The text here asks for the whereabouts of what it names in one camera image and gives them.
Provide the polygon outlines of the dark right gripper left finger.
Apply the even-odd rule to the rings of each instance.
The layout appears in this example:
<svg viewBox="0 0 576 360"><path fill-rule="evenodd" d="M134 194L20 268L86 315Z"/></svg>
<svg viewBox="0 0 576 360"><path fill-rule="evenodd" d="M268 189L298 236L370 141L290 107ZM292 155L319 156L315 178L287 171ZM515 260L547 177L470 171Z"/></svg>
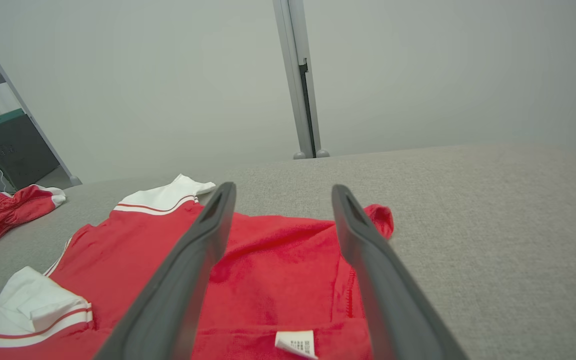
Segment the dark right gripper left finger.
<svg viewBox="0 0 576 360"><path fill-rule="evenodd" d="M212 268L226 253L237 187L218 186L96 353L97 360L189 360Z"/></svg>

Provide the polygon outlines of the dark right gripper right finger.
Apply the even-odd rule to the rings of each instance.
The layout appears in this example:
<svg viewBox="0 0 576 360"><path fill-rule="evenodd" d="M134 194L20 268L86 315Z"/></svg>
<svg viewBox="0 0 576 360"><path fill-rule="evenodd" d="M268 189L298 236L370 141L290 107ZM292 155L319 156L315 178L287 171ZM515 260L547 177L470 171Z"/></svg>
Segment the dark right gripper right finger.
<svg viewBox="0 0 576 360"><path fill-rule="evenodd" d="M355 271L377 360L466 360L458 341L350 189L332 187L340 251Z"/></svg>

